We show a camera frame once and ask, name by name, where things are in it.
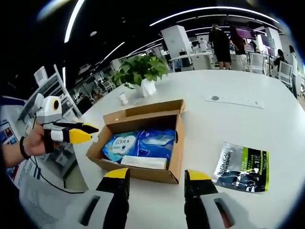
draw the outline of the open cardboard box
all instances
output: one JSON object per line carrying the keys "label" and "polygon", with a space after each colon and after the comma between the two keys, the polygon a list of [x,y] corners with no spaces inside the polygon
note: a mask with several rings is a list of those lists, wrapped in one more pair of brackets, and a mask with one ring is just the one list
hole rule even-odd
{"label": "open cardboard box", "polygon": [[[131,177],[169,184],[178,184],[183,155],[184,127],[180,113],[185,109],[184,101],[175,100],[138,106],[105,115],[105,126],[99,140],[93,143],[87,157],[101,168],[114,170],[128,167]],[[168,169],[150,169],[115,164],[102,153],[102,148],[113,134],[144,130],[147,128],[170,128],[176,130],[175,142]]]}

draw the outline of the white pot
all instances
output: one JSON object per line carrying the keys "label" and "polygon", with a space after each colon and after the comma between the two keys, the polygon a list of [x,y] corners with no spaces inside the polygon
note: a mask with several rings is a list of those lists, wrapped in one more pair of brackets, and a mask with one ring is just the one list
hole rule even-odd
{"label": "white pot", "polygon": [[134,88],[140,97],[150,96],[157,91],[154,81],[150,81],[148,79],[142,80],[141,87],[139,85],[134,85]]}

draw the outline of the round table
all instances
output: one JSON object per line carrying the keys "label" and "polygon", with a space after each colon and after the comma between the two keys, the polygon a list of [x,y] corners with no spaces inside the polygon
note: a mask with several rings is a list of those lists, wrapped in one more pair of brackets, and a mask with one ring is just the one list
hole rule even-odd
{"label": "round table", "polygon": [[[184,170],[212,176],[223,142],[270,152],[269,190],[247,193],[223,187],[249,213],[259,228],[275,228],[291,211],[305,179],[305,112],[277,79],[262,74],[227,70],[170,73],[156,83],[157,94],[139,98],[120,86],[90,108],[81,121],[102,128],[103,115],[133,106],[184,99],[185,128],[180,184],[161,184],[131,178],[127,229],[185,229]],[[129,105],[119,94],[125,92]],[[208,96],[258,101],[263,109],[205,101]],[[91,141],[74,145],[75,155],[89,189],[96,189],[106,171],[90,161]]]}

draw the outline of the ediful package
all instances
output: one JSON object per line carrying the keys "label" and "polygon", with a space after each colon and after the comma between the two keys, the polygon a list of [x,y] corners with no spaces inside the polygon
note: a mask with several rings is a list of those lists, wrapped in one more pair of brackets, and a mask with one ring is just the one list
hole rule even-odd
{"label": "ediful package", "polygon": [[267,191],[269,152],[224,143],[213,182],[242,191]]}
{"label": "ediful package", "polygon": [[139,135],[138,156],[167,158],[171,159],[175,131],[165,130],[145,130]]}
{"label": "ediful package", "polygon": [[120,161],[125,155],[138,156],[139,133],[139,131],[131,131],[113,135],[103,147],[103,153],[114,162]]}

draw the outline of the green leaves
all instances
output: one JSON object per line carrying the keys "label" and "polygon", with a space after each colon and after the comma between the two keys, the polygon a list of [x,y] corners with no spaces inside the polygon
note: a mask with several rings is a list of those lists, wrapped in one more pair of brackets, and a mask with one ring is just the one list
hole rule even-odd
{"label": "green leaves", "polygon": [[113,78],[115,83],[124,83],[124,86],[133,89],[130,84],[141,86],[143,79],[157,81],[158,77],[162,79],[163,74],[167,74],[165,61],[150,54],[127,59]]}
{"label": "green leaves", "polygon": [[136,85],[141,86],[141,82],[142,82],[142,77],[140,74],[138,73],[133,73],[133,80],[135,82]]}

